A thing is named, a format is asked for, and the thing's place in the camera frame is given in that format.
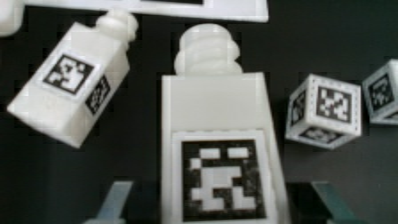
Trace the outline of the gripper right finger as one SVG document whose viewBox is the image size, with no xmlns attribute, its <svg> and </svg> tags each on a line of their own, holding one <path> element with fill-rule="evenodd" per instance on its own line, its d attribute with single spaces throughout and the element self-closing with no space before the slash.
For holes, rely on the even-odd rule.
<svg viewBox="0 0 398 224">
<path fill-rule="evenodd" d="M 331 216 L 326 224 L 370 224 L 354 214 L 333 184 L 326 181 L 311 183 L 322 204 Z"/>
</svg>

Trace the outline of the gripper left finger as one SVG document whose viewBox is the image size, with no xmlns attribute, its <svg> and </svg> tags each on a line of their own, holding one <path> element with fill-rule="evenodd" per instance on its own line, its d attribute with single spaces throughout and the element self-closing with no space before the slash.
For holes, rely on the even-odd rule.
<svg viewBox="0 0 398 224">
<path fill-rule="evenodd" d="M 109 193 L 107 193 L 98 215 L 82 224 L 127 224 L 127 220 L 121 217 L 121 213 L 123 213 L 132 186 L 134 186 L 132 181 L 114 182 Z"/>
</svg>

